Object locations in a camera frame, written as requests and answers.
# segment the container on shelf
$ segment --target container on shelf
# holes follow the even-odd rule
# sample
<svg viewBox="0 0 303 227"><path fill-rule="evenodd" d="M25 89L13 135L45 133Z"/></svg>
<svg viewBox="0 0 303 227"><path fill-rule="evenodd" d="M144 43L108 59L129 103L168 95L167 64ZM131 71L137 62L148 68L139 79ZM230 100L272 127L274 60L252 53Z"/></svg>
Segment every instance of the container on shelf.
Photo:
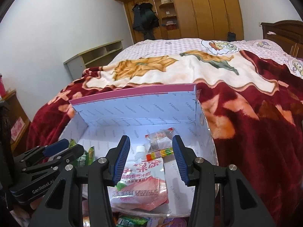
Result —
<svg viewBox="0 0 303 227"><path fill-rule="evenodd" d="M172 20L167 21L165 26L166 26L166 30L168 31L177 29L177 24L174 23Z"/></svg>
<svg viewBox="0 0 303 227"><path fill-rule="evenodd" d="M170 3L171 0L160 0L161 1L161 4L164 4L164 3Z"/></svg>

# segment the white wall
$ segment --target white wall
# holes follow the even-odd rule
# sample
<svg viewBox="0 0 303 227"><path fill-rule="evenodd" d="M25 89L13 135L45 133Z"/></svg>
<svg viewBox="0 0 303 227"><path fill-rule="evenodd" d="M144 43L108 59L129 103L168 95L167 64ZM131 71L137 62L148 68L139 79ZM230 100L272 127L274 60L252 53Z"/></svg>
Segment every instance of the white wall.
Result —
<svg viewBox="0 0 303 227"><path fill-rule="evenodd" d="M301 20L289 0L239 0L245 40L263 38L259 22L274 23L285 19Z"/></svg>
<svg viewBox="0 0 303 227"><path fill-rule="evenodd" d="M132 45L114 0L15 0L0 23L0 72L32 120L72 79L63 62L98 45Z"/></svg>

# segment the wooden furniture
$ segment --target wooden furniture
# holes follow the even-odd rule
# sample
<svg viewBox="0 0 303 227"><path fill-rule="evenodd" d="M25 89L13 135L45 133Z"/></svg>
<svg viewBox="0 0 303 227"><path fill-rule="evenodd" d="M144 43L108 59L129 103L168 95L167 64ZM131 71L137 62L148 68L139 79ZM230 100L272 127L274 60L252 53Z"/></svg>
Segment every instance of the wooden furniture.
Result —
<svg viewBox="0 0 303 227"><path fill-rule="evenodd" d="M108 65L122 50L122 40L118 40L79 53L64 64L69 68L73 80L76 80L81 78L86 68Z"/></svg>
<svg viewBox="0 0 303 227"><path fill-rule="evenodd" d="M293 57L303 58L303 22L283 20L276 23L261 23L263 38L274 41Z"/></svg>
<svg viewBox="0 0 303 227"><path fill-rule="evenodd" d="M21 154L26 150L26 139L30 124L29 118L27 117L26 113L24 112L22 106L20 105L17 99L16 90L7 92L7 94L1 99L1 101L5 101L9 106L8 117L11 124L11 128L16 123L19 117L21 117L23 122L25 123L17 139L15 141L11 139L12 152L16 150L16 152L14 152L14 155Z"/></svg>
<svg viewBox="0 0 303 227"><path fill-rule="evenodd" d="M243 40L243 22L238 0L173 0L161 5L160 0L119 0L124 2L128 23L134 43L143 41L143 35L132 29L133 6L138 2L150 2L157 14L160 29L154 29L156 39L201 38L204 40L227 40L227 33L236 34L236 40ZM177 30L168 32L168 20L176 21Z"/></svg>

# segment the white bottle cap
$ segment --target white bottle cap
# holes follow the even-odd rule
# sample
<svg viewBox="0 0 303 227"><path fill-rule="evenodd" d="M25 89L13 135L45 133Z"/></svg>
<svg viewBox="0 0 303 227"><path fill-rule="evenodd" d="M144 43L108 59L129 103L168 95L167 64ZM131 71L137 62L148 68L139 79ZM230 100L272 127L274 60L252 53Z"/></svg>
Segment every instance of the white bottle cap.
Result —
<svg viewBox="0 0 303 227"><path fill-rule="evenodd" d="M144 152L145 153L145 147L144 146L139 145L136 148L136 153L140 153L140 152Z"/></svg>

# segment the cardboard box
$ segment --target cardboard box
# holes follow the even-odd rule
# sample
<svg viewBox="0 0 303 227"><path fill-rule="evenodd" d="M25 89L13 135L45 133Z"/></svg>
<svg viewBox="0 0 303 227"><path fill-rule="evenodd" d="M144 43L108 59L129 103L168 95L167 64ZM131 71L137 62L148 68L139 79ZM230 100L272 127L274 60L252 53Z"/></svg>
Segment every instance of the cardboard box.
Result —
<svg viewBox="0 0 303 227"><path fill-rule="evenodd" d="M180 135L185 146L192 148L197 156L218 165L214 142L196 99L195 84L121 89L70 102L77 113L59 139L74 139L86 150L94 146L97 158L116 147L122 135L128 135L131 141L128 160L134 160L138 145L145 145L145 149L149 149L146 134L173 127L174 135ZM164 158L164 161L169 203L154 209L152 213L187 216L191 210L194 187L187 187L181 181L174 159ZM140 210L128 213L151 216L151 213Z"/></svg>

